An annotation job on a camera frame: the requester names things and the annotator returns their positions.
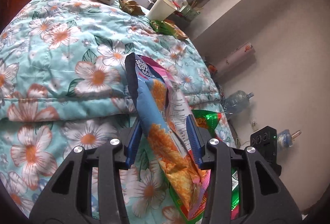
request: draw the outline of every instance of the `bed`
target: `bed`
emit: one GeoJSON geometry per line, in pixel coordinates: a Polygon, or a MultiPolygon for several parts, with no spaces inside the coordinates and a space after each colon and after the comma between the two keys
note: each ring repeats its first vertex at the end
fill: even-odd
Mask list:
{"type": "MultiPolygon", "coordinates": [[[[221,112],[216,133],[235,146],[219,92],[190,40],[155,33],[118,1],[32,0],[0,35],[0,179],[27,217],[75,146],[98,147],[132,126],[124,68],[130,52],[166,68],[192,108],[221,112]]],[[[131,223],[182,223],[146,139],[120,176],[131,223]]],[[[97,169],[92,211],[97,217],[97,169]]]]}

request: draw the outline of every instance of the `white wall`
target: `white wall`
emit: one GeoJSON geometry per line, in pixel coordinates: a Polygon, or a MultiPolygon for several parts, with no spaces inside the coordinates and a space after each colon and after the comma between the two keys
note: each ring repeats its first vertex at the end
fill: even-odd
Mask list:
{"type": "Polygon", "coordinates": [[[304,210],[330,183],[330,0],[242,0],[207,39],[194,41],[215,64],[245,42],[255,56],[219,79],[227,95],[239,89],[255,94],[233,125],[242,143],[253,133],[250,118],[278,132],[301,129],[278,163],[281,180],[304,210]]]}

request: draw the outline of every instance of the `white paper cup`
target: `white paper cup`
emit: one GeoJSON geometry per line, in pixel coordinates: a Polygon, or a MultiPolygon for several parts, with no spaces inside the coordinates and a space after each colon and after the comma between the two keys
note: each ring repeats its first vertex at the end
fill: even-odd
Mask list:
{"type": "Polygon", "coordinates": [[[149,20],[163,21],[176,10],[178,10],[177,7],[171,1],[157,0],[146,17],[149,20]]]}

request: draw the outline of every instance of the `chip bag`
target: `chip bag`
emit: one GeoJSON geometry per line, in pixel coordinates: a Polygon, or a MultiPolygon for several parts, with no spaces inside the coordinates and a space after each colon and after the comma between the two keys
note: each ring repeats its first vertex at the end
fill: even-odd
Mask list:
{"type": "Polygon", "coordinates": [[[125,67],[128,91],[143,132],[191,219],[200,207],[210,172],[198,169],[191,154],[185,129],[189,106],[179,87],[172,85],[170,75],[152,59],[131,53],[125,67]]]}
{"type": "Polygon", "coordinates": [[[216,137],[214,130],[221,119],[221,113],[215,113],[213,111],[203,109],[193,109],[192,113],[195,116],[197,125],[199,127],[206,128],[212,137],[216,137]]]}

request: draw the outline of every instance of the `electrical outlet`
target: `electrical outlet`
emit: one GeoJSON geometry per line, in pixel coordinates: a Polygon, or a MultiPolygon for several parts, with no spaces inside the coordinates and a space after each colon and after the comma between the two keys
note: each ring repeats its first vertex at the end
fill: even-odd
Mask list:
{"type": "Polygon", "coordinates": [[[256,121],[255,119],[250,120],[250,124],[251,124],[252,130],[253,130],[254,132],[257,131],[257,130],[259,130],[259,127],[258,127],[257,121],[256,121]]]}

